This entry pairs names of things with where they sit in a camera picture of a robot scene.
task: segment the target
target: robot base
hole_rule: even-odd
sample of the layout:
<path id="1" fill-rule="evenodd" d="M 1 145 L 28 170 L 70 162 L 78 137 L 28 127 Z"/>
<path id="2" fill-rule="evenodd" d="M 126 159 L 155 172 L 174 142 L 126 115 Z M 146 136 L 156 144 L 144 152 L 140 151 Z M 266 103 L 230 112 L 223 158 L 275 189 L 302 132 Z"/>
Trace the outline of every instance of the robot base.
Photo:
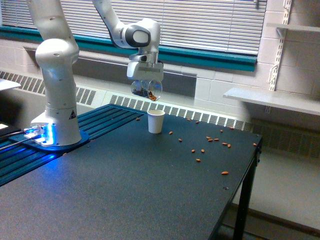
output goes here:
<path id="1" fill-rule="evenodd" d="M 66 145 L 66 146 L 41 146 L 40 144 L 34 142 L 33 140 L 22 142 L 22 145 L 28 145 L 31 148 L 42 150 L 44 152 L 50 152 L 50 153 L 68 153 L 74 149 L 77 149 L 86 143 L 88 143 L 89 140 L 89 135 L 85 131 L 80 130 L 80 135 L 81 135 L 81 140 L 77 143 L 71 144 L 71 145 Z M 9 138 L 10 140 L 14 142 L 20 142 L 25 139 L 27 139 L 23 134 L 17 135 L 17 136 L 12 136 Z"/>

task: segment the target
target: teal window sill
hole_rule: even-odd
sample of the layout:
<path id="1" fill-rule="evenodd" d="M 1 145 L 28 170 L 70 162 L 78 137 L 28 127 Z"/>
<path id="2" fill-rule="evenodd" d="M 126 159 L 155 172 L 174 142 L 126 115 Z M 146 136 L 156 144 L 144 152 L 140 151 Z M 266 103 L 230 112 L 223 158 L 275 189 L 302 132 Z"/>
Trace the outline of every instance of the teal window sill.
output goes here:
<path id="1" fill-rule="evenodd" d="M 36 29 L 1 26 L 0 37 L 42 42 L 43 39 Z M 136 49 L 123 49 L 115 47 L 110 39 L 83 35 L 74 35 L 81 49 L 102 51 L 122 55 L 137 53 Z M 179 47 L 160 46 L 159 60 L 176 64 L 190 64 L 199 67 L 224 68 L 254 72 L 257 57 L 230 53 L 201 51 Z"/>

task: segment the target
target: warning label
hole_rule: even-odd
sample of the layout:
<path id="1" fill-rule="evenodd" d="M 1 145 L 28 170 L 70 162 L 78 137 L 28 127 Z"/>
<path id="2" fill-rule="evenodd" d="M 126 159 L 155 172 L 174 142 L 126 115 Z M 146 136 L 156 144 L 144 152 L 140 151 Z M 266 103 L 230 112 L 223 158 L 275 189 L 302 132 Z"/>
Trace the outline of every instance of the warning label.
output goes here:
<path id="1" fill-rule="evenodd" d="M 70 119 L 75 119 L 76 117 L 77 117 L 77 115 L 75 114 L 75 111 L 72 110 L 72 113 L 71 113 L 71 115 L 69 117 L 69 120 Z"/>

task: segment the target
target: radiator vent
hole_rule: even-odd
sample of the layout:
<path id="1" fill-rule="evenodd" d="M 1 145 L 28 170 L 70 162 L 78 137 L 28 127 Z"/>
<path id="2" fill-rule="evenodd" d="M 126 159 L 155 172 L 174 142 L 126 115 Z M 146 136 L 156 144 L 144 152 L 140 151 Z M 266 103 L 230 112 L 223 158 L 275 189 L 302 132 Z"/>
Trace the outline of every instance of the radiator vent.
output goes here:
<path id="1" fill-rule="evenodd" d="M 320 157 L 320 136 L 294 129 L 282 129 L 275 125 L 255 123 L 253 133 L 263 135 L 263 145 L 305 157 Z"/>
<path id="2" fill-rule="evenodd" d="M 263 135 L 263 147 L 278 149 L 295 153 L 305 157 L 320 158 L 320 136 L 306 133 L 296 133 L 294 129 L 284 130 L 274 125 L 251 123 L 235 117 L 215 114 L 173 104 L 155 103 L 141 98 L 134 99 L 128 95 L 112 93 L 110 104 L 129 107 L 136 110 L 148 111 L 149 109 L 163 110 L 166 114 L 190 118 L 209 124 L 231 127 Z"/>
<path id="3" fill-rule="evenodd" d="M 46 94 L 44 80 L 40 78 L 24 76 L 12 72 L 0 71 L 0 79 L 5 79 L 20 84 L 21 86 L 19 87 L 19 89 L 23 91 L 41 95 Z M 93 89 L 77 87 L 76 102 L 91 106 L 95 99 L 96 93 L 97 91 Z"/>

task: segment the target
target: table leg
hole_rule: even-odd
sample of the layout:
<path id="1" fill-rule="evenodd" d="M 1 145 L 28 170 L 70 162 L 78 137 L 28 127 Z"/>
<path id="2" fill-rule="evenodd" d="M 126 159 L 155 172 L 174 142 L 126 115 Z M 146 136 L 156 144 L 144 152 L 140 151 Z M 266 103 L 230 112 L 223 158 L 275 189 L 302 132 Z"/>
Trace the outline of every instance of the table leg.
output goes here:
<path id="1" fill-rule="evenodd" d="M 254 161 L 242 182 L 239 207 L 236 215 L 236 222 L 233 233 L 233 240 L 242 240 L 244 235 L 251 191 L 255 178 L 256 166 L 257 164 Z"/>

